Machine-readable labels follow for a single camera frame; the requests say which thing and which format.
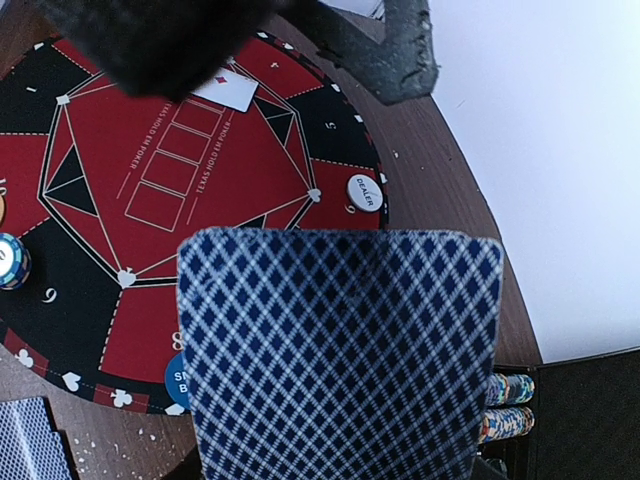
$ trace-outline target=white wall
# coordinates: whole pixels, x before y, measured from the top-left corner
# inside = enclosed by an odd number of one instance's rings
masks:
[[[544,360],[640,346],[640,1],[430,3],[434,97]]]

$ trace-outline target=wooden table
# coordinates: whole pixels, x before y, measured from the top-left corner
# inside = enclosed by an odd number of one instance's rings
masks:
[[[381,34],[376,22],[360,22],[372,34]],[[284,21],[275,19],[266,29],[321,65],[360,111],[389,179],[392,228],[452,229],[500,238],[486,201],[431,98],[383,107],[345,72],[318,59],[312,53],[313,45]],[[12,0],[0,19],[0,71],[52,32],[28,3]],[[509,263],[504,277],[497,361],[540,362]],[[0,401],[29,396],[49,398],[57,427],[69,439],[81,480],[160,479],[195,445],[190,417],[138,415],[81,400],[46,383],[3,348],[0,384]]]

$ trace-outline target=poker chip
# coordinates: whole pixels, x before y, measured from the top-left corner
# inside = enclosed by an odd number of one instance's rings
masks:
[[[505,375],[494,373],[489,377],[486,403],[488,407],[504,405],[509,394],[509,381]]]
[[[518,405],[527,403],[533,398],[536,386],[533,378],[529,375],[509,375],[509,392],[507,395],[507,405]]]
[[[534,425],[535,416],[530,408],[489,409],[484,413],[478,443],[488,443],[526,435]]]
[[[519,405],[531,401],[534,392],[535,383],[529,375],[494,373],[489,377],[486,404],[488,407]]]
[[[16,290],[31,272],[31,255],[20,240],[0,233],[0,289]]]

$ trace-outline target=printed number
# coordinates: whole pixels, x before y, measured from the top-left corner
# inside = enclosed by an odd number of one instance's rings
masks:
[[[171,335],[171,340],[173,340],[173,349],[181,352],[184,350],[184,341],[182,340],[182,333],[175,332]]]
[[[47,291],[44,292],[45,299],[42,300],[42,303],[53,303],[58,298],[58,292],[55,288],[47,288]]]

